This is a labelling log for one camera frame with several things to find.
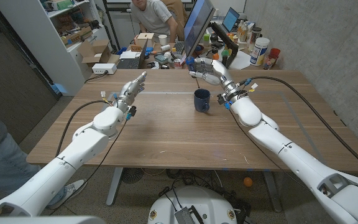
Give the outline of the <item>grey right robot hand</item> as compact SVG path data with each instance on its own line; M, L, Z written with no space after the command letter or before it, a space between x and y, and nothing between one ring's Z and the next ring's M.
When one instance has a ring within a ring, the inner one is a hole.
M223 97L226 101L235 102L240 98L241 88L236 84L229 70L219 61L210 58L196 58L195 71L189 75L201 78L211 85L220 85L224 90Z

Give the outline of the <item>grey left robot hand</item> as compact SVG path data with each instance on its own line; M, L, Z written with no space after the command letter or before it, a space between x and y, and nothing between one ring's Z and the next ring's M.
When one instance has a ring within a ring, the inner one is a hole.
M121 89L114 106L123 113L127 113L129 107L135 101L135 97L144 90L146 76L147 72L142 72L135 80L127 82Z

